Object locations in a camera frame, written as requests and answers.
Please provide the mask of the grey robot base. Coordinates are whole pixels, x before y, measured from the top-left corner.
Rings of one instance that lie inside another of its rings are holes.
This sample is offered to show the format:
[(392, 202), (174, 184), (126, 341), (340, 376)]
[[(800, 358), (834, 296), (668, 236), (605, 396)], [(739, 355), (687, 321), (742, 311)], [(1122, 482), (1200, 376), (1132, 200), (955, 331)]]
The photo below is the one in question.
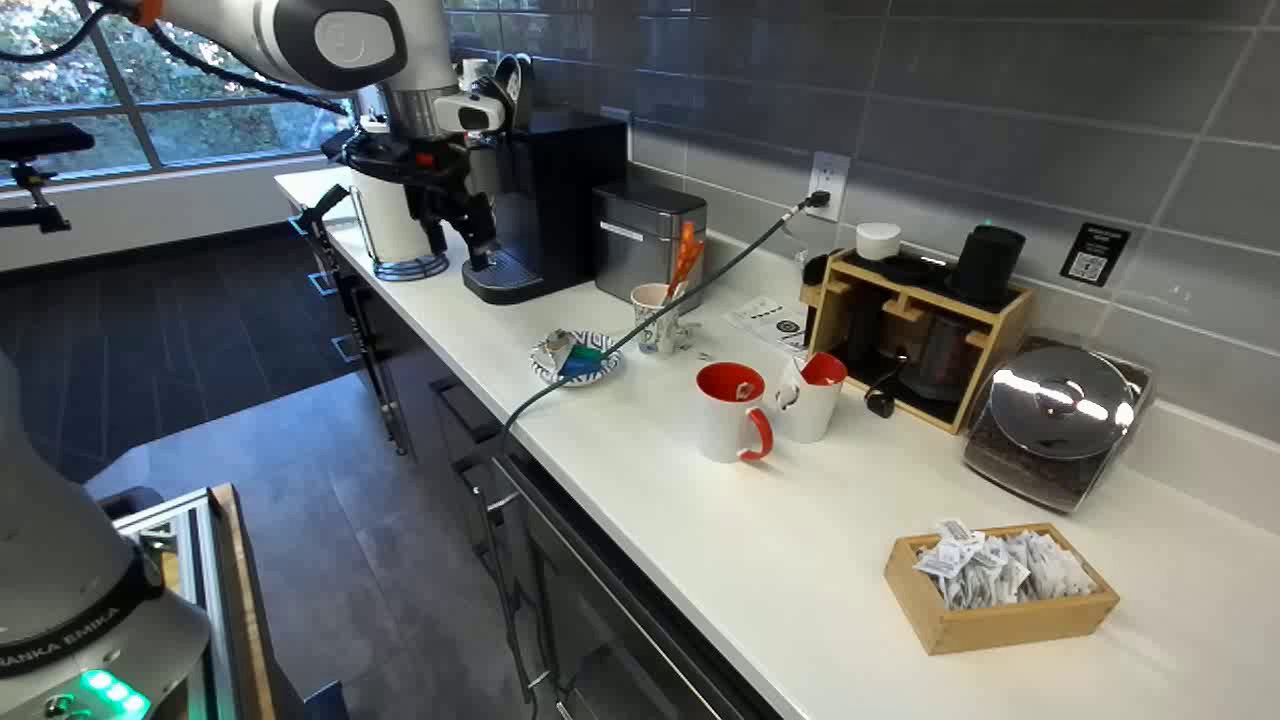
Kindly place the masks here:
[(148, 720), (205, 646), (205, 611), (33, 448), (0, 355), (0, 720)]

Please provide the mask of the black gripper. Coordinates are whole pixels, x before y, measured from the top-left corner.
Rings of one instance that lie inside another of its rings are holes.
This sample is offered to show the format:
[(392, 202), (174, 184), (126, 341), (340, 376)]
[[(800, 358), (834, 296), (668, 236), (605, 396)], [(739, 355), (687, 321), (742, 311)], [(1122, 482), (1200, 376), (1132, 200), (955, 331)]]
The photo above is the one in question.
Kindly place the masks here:
[(453, 226), (478, 256), (495, 238), (491, 202), (468, 192), (468, 146), (513, 125), (502, 90), (462, 86), (379, 86), (388, 125), (346, 138), (346, 162), (362, 176), (406, 186), (406, 210), (428, 236), (431, 259), (446, 259), (446, 238), (431, 194), (454, 194)]

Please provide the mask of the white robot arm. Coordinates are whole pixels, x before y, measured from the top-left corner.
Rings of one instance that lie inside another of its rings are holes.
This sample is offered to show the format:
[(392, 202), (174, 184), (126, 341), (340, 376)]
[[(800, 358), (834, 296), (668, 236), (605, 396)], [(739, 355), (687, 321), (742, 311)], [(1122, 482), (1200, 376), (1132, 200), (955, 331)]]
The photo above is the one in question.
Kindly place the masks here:
[(377, 86), (388, 129), (342, 129), (322, 138), (337, 162), (402, 186), (406, 215), (442, 248), (453, 222), (468, 253), (495, 238), (495, 215), (473, 186), (474, 138), (513, 121), (502, 90), (459, 81), (439, 0), (105, 0), (169, 46), (169, 24), (226, 46), (295, 90), (346, 96)]

